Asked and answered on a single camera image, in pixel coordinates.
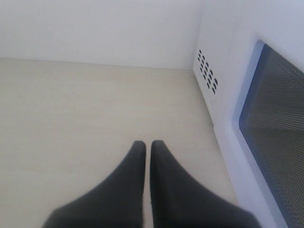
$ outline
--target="light wood surface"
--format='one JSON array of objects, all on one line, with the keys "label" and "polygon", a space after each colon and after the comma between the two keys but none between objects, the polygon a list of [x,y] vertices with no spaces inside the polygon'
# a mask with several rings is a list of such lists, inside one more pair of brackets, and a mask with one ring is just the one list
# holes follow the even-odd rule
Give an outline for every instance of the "light wood surface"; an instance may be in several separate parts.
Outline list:
[{"label": "light wood surface", "polygon": [[[237,203],[191,71],[0,60],[0,227],[39,228],[100,183],[134,140],[164,140],[199,182]],[[149,159],[145,227],[152,228]]]}]

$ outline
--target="beige surface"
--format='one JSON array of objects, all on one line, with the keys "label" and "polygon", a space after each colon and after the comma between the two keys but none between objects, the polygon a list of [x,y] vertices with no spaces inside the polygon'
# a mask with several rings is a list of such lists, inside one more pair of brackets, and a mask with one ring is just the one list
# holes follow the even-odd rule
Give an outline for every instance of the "beige surface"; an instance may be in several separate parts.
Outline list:
[{"label": "beige surface", "polygon": [[236,203],[190,71],[0,60],[0,128],[2,228],[41,227],[102,181],[134,140],[146,142],[149,157],[163,139],[199,182]]}]

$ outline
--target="white wall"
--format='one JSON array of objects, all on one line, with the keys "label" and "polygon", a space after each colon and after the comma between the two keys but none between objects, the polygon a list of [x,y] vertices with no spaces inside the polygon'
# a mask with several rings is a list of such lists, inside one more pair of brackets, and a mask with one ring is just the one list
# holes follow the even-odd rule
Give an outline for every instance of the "white wall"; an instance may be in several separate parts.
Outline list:
[{"label": "white wall", "polygon": [[203,0],[0,0],[0,57],[192,68]]}]

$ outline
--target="mesh screen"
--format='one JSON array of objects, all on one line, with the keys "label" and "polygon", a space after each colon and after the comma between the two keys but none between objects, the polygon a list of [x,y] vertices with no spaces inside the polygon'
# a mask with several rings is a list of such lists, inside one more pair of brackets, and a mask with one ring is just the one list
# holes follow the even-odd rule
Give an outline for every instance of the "mesh screen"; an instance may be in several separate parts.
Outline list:
[{"label": "mesh screen", "polygon": [[291,228],[304,228],[304,74],[265,45],[239,120]]}]

